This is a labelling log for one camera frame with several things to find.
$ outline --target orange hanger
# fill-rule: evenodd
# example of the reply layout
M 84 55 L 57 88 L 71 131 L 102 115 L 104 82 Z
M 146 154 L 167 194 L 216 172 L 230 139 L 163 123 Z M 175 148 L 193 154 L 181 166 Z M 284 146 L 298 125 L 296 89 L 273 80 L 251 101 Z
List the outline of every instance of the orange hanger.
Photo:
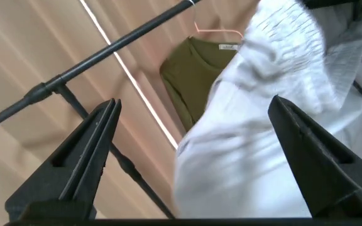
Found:
M 195 3 L 193 2 L 193 0 L 186 0 L 186 1 L 189 1 L 191 2 L 193 5 L 194 5 L 194 24 L 195 24 L 195 28 L 196 28 L 196 31 L 198 33 L 201 33 L 201 32 L 231 32 L 231 33 L 236 33 L 238 34 L 241 39 L 244 38 L 243 34 L 241 34 L 241 32 L 237 31 L 237 30 L 228 30 L 228 29 L 218 29 L 218 30 L 211 30 L 211 29 L 199 29 L 198 27 L 198 24 L 196 23 L 196 7 L 195 7 Z

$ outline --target olive green sweater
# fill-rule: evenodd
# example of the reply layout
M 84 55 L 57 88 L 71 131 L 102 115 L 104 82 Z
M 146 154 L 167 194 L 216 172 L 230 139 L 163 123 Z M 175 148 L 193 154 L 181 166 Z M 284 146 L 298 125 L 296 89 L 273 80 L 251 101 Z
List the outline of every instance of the olive green sweater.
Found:
M 211 85 L 236 54 L 222 45 L 187 38 L 160 67 L 160 75 L 186 131 L 204 113 Z

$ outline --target metal rod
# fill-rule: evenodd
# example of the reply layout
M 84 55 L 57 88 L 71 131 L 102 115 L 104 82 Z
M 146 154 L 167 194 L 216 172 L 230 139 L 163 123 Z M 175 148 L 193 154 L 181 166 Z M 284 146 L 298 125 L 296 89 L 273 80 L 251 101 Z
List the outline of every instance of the metal rod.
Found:
M 61 96 L 76 110 L 76 112 L 85 119 L 89 114 L 87 113 L 86 109 L 83 105 L 79 102 L 76 98 L 74 93 L 66 86 L 62 85 L 57 88 L 57 94 L 61 94 Z M 163 203 L 160 197 L 151 189 L 149 184 L 143 179 L 142 175 L 139 171 L 135 168 L 133 162 L 123 155 L 118 148 L 111 143 L 110 144 L 110 151 L 116 157 L 120 167 L 123 169 L 125 173 L 127 173 L 132 180 L 134 180 L 139 187 L 142 188 L 143 191 L 149 196 L 149 198 L 157 205 L 157 207 L 169 218 L 175 219 L 174 215 L 171 211 L 167 208 L 167 206 Z
M 141 25 L 139 28 L 131 31 L 127 35 L 121 37 L 120 39 L 116 40 L 115 42 L 111 43 L 111 45 L 104 47 L 102 50 L 98 51 L 97 53 L 91 55 L 90 57 L 86 58 L 85 60 L 81 61 L 80 63 L 76 64 L 72 68 L 68 69 L 67 71 L 57 75 L 47 81 L 46 83 L 40 83 L 36 87 L 33 87 L 26 95 L 30 96 L 31 99 L 29 101 L 19 100 L 17 103 L 13 104 L 11 107 L 0 112 L 0 123 L 5 121 L 7 118 L 11 117 L 18 111 L 24 109 L 25 107 L 29 106 L 30 104 L 37 103 L 39 101 L 44 100 L 52 92 L 55 91 L 59 86 L 65 85 L 66 82 L 73 79 L 74 77 L 78 76 L 82 72 L 86 71 L 90 67 L 93 67 L 96 63 L 99 63 L 103 59 L 107 58 L 115 51 L 120 50 L 124 46 L 130 44 L 134 40 L 137 40 L 141 36 L 145 35 L 147 32 L 153 30 L 157 26 L 160 26 L 162 23 L 168 21 L 169 19 L 173 18 L 174 16 L 178 15 L 182 11 L 186 10 L 187 8 L 191 7 L 192 3 L 190 1 L 180 1 L 174 7 L 168 9 L 161 15 L 151 19 L 149 22 Z

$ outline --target curtain fold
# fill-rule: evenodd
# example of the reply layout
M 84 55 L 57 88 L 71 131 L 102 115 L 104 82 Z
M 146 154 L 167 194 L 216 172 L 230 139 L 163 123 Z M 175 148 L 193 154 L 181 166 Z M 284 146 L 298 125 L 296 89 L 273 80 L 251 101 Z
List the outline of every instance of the curtain fold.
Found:
M 109 39 L 114 41 L 176 5 L 178 0 L 87 0 Z M 205 0 L 196 5 L 201 28 L 243 31 L 254 1 Z M 176 142 L 185 134 L 158 69 L 186 37 L 239 41 L 232 34 L 198 35 L 193 9 L 176 16 L 120 50 L 119 56 Z M 79 1 L 0 1 L 0 111 L 40 82 L 72 67 L 107 43 Z M 175 147 L 114 56 L 67 86 L 90 112 L 97 104 L 123 103 L 114 143 L 136 165 L 149 185 L 172 205 Z M 79 125 L 81 118 L 59 95 L 31 105 L 0 125 L 0 225 L 8 221 L 4 201 Z M 95 199 L 98 217 L 163 218 L 110 154 Z

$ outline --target white vertical line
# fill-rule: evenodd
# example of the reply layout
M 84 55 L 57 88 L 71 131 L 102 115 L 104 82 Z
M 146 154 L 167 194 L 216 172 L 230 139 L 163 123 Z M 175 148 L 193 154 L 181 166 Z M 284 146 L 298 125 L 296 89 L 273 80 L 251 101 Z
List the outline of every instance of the white vertical line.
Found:
M 100 26 L 99 22 L 97 21 L 97 18 L 94 16 L 93 12 L 91 11 L 91 9 L 88 7 L 88 5 L 86 4 L 86 2 L 84 0 L 79 0 L 80 3 L 83 5 L 83 7 L 85 8 L 85 10 L 87 11 L 87 14 L 90 16 L 90 18 L 93 20 L 94 25 L 97 27 L 97 29 L 99 30 L 101 36 L 104 38 L 104 40 L 106 41 L 106 43 L 108 45 L 111 44 L 110 40 L 108 39 L 106 32 L 104 32 L 103 28 Z M 142 97 L 143 102 L 146 104 L 147 108 L 149 109 L 150 113 L 152 114 L 152 116 L 155 118 L 156 122 L 158 123 L 158 125 L 160 126 L 160 129 L 162 129 L 162 131 L 164 132 L 164 134 L 166 135 L 167 139 L 170 141 L 170 143 L 172 144 L 172 146 L 177 149 L 178 148 L 178 144 L 177 142 L 174 140 L 174 137 L 170 134 L 170 132 L 168 131 L 168 129 L 164 126 L 162 120 L 159 118 L 159 116 L 157 115 L 156 111 L 154 110 L 154 108 L 151 106 L 149 100 L 146 98 L 146 96 L 143 94 L 142 90 L 139 88 L 139 85 L 137 83 L 137 81 L 132 77 L 131 72 L 129 72 L 128 68 L 126 67 L 126 65 L 123 62 L 123 59 L 121 59 L 121 57 L 118 55 L 117 52 L 114 52 L 114 56 L 117 58 L 119 64 L 122 66 L 123 70 L 125 71 L 125 74 L 128 76 L 128 78 L 130 79 L 132 85 L 135 87 L 136 91 L 138 91 L 139 95 Z

